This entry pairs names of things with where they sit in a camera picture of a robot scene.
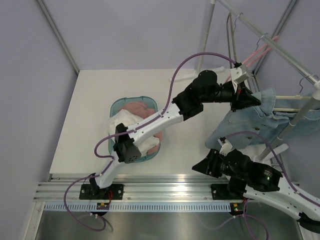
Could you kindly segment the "blue denim jacket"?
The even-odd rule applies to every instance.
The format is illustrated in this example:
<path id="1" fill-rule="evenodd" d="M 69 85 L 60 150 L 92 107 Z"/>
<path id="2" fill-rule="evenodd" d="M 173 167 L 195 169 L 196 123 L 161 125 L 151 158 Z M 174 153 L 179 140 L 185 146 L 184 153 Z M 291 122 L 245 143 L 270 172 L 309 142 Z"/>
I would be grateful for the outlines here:
<path id="1" fill-rule="evenodd" d="M 208 149 L 219 150 L 221 145 L 218 139 L 237 132 L 255 132 L 271 143 L 297 114 L 297 112 L 273 111 L 276 101 L 276 91 L 273 87 L 252 95 L 261 101 L 261 105 L 235 112 L 230 110 L 205 141 Z M 320 110 L 308 111 L 284 139 L 304 137 L 318 130 L 320 130 Z M 249 133 L 235 135 L 228 140 L 237 150 L 264 143 L 258 136 Z"/>

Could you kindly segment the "white wooden hanger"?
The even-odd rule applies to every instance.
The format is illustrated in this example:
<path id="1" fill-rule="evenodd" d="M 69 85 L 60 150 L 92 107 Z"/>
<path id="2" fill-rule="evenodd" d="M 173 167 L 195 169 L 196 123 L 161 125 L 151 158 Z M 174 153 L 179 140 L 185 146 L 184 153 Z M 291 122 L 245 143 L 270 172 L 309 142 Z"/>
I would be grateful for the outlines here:
<path id="1" fill-rule="evenodd" d="M 301 95 L 304 91 L 303 81 L 309 77 L 315 77 L 315 83 L 312 83 L 314 92 L 309 95 Z M 300 90 L 296 95 L 276 95 L 274 112 L 298 113 L 300 111 L 314 112 L 320 109 L 320 79 L 315 74 L 304 76 L 299 81 Z"/>

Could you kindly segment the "grey clothes hanger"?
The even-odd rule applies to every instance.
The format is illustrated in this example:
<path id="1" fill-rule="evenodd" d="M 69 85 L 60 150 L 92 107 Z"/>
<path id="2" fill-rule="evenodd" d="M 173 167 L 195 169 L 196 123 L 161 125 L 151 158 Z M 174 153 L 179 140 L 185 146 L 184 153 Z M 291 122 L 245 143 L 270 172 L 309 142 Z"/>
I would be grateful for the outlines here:
<path id="1" fill-rule="evenodd" d="M 238 62 L 235 31 L 236 31 L 236 21 L 233 20 L 233 14 L 229 12 L 226 19 L 226 37 L 227 37 L 228 57 L 230 59 L 233 59 L 235 62 Z"/>

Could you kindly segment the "pink clothes hanger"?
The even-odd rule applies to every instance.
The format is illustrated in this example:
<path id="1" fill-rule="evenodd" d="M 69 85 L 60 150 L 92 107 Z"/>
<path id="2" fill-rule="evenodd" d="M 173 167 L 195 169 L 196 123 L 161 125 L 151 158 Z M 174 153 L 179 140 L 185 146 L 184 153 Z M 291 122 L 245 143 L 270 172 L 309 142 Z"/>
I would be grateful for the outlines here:
<path id="1" fill-rule="evenodd" d="M 271 51 L 271 47 L 268 44 L 264 44 L 262 47 L 258 48 L 254 51 L 247 59 L 245 59 L 242 64 L 246 67 L 250 67 L 253 63 L 258 61 L 264 55 L 266 55 L 269 51 Z"/>

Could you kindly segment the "pink skirt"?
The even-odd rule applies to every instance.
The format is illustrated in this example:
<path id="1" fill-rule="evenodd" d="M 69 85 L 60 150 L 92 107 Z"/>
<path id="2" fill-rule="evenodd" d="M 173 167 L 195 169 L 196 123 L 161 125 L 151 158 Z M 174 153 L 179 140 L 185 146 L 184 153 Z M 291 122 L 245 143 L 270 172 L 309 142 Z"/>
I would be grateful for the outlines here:
<path id="1" fill-rule="evenodd" d="M 122 110 L 126 110 L 132 115 L 139 117 L 139 120 L 136 120 L 135 122 L 139 122 L 141 119 L 146 119 L 156 112 L 154 108 L 148 107 L 148 105 L 142 101 L 126 103 L 124 106 L 118 109 L 119 112 Z M 155 153 L 160 148 L 162 139 L 163 133 L 160 131 L 154 134 L 153 137 L 150 137 L 148 140 L 143 142 L 143 144 L 139 145 L 138 148 L 141 152 L 141 156 L 149 156 Z"/>

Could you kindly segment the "white pleated skirt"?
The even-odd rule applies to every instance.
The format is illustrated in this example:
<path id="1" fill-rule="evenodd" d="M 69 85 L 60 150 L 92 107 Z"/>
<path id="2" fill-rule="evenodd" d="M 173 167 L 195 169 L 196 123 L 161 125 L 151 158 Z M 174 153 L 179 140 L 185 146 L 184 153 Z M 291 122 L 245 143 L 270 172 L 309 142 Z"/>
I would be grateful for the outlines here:
<path id="1" fill-rule="evenodd" d="M 126 109 L 121 109 L 116 115 L 109 118 L 107 122 L 107 130 L 109 135 L 114 135 L 116 133 L 116 126 L 123 123 L 125 126 L 136 124 L 142 121 L 143 118 L 132 114 Z M 162 133 L 158 132 L 152 137 L 149 137 L 146 141 L 138 146 L 141 156 L 149 156 L 155 153 L 159 147 L 162 139 Z"/>

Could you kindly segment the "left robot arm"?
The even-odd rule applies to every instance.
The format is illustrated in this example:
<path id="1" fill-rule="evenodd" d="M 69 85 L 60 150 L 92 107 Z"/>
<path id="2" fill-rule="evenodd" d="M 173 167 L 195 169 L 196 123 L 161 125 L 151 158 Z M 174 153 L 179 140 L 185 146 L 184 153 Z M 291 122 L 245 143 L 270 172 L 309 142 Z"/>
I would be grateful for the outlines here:
<path id="1" fill-rule="evenodd" d="M 83 199 L 99 200 L 111 196 L 110 187 L 119 166 L 132 164 L 142 156 L 138 146 L 158 132 L 186 121 L 204 110 L 205 103 L 229 103 L 232 111 L 261 105 L 244 82 L 228 81 L 218 83 L 218 76 L 212 70 L 203 70 L 176 97 L 169 100 L 164 109 L 152 114 L 140 122 L 126 126 L 120 123 L 115 134 L 99 141 L 114 139 L 113 150 L 107 157 L 110 159 L 104 169 L 90 174 L 85 184 Z"/>

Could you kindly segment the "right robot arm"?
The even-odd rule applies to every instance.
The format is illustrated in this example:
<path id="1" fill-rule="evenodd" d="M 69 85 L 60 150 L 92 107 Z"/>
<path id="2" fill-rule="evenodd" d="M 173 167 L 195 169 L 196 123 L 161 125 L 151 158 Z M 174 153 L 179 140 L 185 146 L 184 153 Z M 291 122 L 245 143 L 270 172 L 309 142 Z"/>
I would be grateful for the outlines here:
<path id="1" fill-rule="evenodd" d="M 192 170 L 214 178 L 228 176 L 230 197 L 260 201 L 286 213 L 301 227 L 320 232 L 320 199 L 290 183 L 270 165 L 254 162 L 236 149 L 226 155 L 211 149 Z"/>

